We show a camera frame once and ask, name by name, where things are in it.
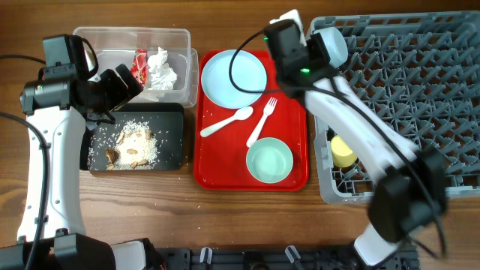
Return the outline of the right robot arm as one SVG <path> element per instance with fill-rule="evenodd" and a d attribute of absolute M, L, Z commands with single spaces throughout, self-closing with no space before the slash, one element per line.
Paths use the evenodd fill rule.
<path fill-rule="evenodd" d="M 262 33 L 281 90 L 340 136 L 375 185 L 367 209 L 370 223 L 353 242 L 349 267 L 379 267 L 430 223 L 445 253 L 440 220 L 447 208 L 444 157 L 395 132 L 351 89 L 338 70 L 348 59 L 341 32 L 324 28 L 306 38 L 300 22 L 273 19 Z"/>

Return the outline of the rice and food scraps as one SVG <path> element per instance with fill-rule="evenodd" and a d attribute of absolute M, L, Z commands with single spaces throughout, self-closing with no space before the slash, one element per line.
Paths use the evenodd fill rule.
<path fill-rule="evenodd" d="M 152 170 L 160 163 L 160 131 L 149 121 L 127 120 L 99 127 L 88 144 L 88 170 Z"/>

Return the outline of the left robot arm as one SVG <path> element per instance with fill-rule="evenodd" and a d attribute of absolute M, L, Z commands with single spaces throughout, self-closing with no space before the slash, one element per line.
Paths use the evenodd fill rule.
<path fill-rule="evenodd" d="M 145 239 L 107 244 L 88 237 L 80 208 L 80 155 L 87 129 L 115 122 L 113 111 L 142 91 L 119 65 L 89 67 L 83 37 L 43 39 L 42 68 L 20 95 L 28 128 L 25 211 L 16 244 L 1 249 L 3 269 L 149 269 L 155 254 Z"/>

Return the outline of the light blue bowl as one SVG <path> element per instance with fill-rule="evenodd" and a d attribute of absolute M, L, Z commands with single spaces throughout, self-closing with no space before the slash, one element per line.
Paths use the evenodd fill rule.
<path fill-rule="evenodd" d="M 330 58 L 329 64 L 333 68 L 339 68 L 348 59 L 347 44 L 343 35 L 335 27 L 322 28 L 319 33 Z"/>

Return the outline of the yellow plastic cup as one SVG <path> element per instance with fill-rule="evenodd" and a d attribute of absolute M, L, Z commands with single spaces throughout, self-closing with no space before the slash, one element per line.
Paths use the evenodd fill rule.
<path fill-rule="evenodd" d="M 330 143 L 332 160 L 336 167 L 346 168 L 356 162 L 357 156 L 338 135 L 333 136 Z"/>

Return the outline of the white tissue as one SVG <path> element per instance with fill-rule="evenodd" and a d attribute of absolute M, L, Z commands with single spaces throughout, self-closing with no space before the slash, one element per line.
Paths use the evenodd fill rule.
<path fill-rule="evenodd" d="M 168 51 L 158 47 L 157 53 L 147 59 L 147 89 L 153 91 L 173 90 L 178 79 L 177 73 L 167 62 Z"/>

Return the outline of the red snack wrapper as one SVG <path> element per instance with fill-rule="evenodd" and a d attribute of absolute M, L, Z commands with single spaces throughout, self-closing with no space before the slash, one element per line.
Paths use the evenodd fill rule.
<path fill-rule="evenodd" d="M 130 72 L 132 73 L 136 81 L 144 88 L 147 82 L 148 73 L 146 50 L 137 49 L 135 51 Z"/>

